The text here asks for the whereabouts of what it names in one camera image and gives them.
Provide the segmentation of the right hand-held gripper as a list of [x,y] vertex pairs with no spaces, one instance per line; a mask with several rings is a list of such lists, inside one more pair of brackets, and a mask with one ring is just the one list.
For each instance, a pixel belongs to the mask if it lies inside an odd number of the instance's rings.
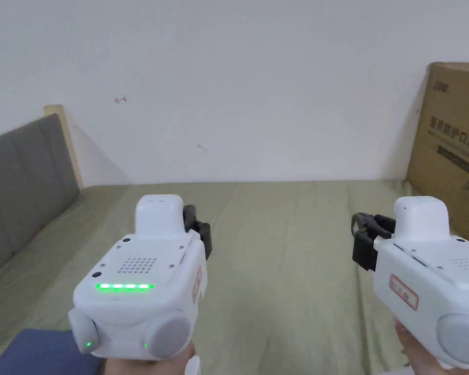
[[353,214],[353,261],[373,272],[376,296],[437,360],[469,369],[469,241],[450,233],[435,197],[401,197],[394,212]]

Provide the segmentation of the person's left hand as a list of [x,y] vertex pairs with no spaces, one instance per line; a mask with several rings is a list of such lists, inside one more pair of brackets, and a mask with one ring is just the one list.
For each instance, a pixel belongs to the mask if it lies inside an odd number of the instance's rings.
[[189,342],[185,350],[168,360],[153,362],[109,358],[104,367],[105,375],[183,375],[188,361],[196,355],[195,345]]

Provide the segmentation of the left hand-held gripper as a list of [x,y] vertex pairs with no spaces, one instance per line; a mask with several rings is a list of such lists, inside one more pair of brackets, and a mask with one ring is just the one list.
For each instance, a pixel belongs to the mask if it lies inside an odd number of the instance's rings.
[[80,352],[104,360],[163,361],[192,341],[208,285],[211,228],[173,194],[145,195],[135,230],[80,281],[68,313]]

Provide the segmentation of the person's right hand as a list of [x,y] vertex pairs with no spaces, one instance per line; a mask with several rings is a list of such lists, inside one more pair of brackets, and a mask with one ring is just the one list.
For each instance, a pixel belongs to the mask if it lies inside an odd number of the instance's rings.
[[444,369],[421,343],[395,318],[395,330],[415,375],[453,375],[454,371]]

